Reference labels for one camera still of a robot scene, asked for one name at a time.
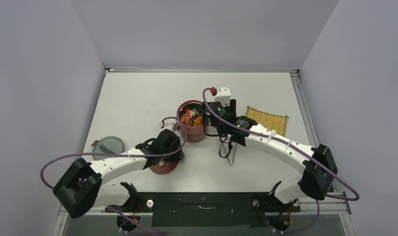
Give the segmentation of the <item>white rice ball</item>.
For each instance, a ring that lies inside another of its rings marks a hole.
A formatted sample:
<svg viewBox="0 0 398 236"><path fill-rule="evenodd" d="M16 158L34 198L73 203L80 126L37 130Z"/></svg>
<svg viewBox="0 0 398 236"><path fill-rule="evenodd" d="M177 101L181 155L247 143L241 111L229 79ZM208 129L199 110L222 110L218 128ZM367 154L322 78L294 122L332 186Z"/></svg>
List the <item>white rice ball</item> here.
<svg viewBox="0 0 398 236"><path fill-rule="evenodd" d="M187 112L187 114L188 114L188 117L189 117L189 118L192 118L192 117L195 117L195 116L197 115L197 112L195 112L195 111L193 111L193 110L189 110L189 111Z"/></svg>

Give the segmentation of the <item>orange food pieces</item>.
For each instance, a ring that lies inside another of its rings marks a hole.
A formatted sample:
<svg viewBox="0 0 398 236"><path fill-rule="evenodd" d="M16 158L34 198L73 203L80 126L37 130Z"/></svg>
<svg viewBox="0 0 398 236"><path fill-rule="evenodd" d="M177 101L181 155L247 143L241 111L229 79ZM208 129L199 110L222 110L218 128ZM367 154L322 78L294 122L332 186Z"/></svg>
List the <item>orange food pieces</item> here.
<svg viewBox="0 0 398 236"><path fill-rule="evenodd" d="M195 117L189 118L188 114L187 114L187 112L189 110L193 110L193 111L197 112L197 115ZM186 110L184 111L184 114L180 115L180 120L184 125L190 126L190 127L197 127L197 126L203 125L203 117L201 114L199 114L199 112L196 109L186 108Z"/></svg>

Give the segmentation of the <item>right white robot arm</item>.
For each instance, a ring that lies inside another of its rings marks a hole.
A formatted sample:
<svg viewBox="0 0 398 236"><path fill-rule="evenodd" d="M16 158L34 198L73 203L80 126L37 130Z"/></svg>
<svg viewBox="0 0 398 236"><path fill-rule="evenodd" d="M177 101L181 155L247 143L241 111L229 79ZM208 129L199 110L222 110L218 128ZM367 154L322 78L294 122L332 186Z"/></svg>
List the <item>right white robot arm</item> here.
<svg viewBox="0 0 398 236"><path fill-rule="evenodd" d="M204 123L230 143L260 150L294 168L299 174L291 180L278 182L270 192L268 204L274 210L283 209L300 197L322 201L332 185L337 169L327 146L298 144L265 128L246 116L235 116L220 102L202 103Z"/></svg>

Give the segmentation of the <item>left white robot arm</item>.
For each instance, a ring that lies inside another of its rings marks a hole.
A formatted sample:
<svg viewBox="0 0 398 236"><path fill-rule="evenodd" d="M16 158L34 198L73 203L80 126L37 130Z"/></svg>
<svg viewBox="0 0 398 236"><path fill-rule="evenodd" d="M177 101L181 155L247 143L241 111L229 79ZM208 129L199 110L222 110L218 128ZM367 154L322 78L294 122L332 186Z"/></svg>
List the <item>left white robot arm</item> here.
<svg viewBox="0 0 398 236"><path fill-rule="evenodd" d="M91 162L83 158L75 160L53 187L53 194L72 218L97 206L119 206L132 211L137 204L134 186L112 180L160 162L179 161L184 153L180 137L173 130L162 128L157 137L117 156L106 156Z"/></svg>

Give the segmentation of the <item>red round lid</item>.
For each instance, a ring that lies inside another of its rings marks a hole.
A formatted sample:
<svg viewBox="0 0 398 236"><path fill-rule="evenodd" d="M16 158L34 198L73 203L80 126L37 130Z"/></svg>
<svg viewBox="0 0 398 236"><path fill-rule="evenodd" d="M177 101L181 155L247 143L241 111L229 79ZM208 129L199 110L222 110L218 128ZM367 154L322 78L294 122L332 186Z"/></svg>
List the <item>red round lid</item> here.
<svg viewBox="0 0 398 236"><path fill-rule="evenodd" d="M178 163L179 161L164 162L161 160L158 164L150 166L149 169L157 175L165 175L174 171Z"/></svg>

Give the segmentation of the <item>steel tongs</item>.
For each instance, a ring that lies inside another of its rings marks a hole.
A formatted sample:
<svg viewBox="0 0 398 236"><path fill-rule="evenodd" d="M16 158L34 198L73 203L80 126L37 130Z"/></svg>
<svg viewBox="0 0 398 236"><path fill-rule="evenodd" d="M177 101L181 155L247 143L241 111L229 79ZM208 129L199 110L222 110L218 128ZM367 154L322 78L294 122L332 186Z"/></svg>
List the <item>steel tongs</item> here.
<svg viewBox="0 0 398 236"><path fill-rule="evenodd" d="M222 145L221 154L222 154L222 156L226 156L226 160L227 160L227 163L228 163L229 167L233 167L233 165L234 165L236 149L237 149L237 144L233 143L231 151L230 151L230 154L228 155L229 145L228 144L223 144Z"/></svg>

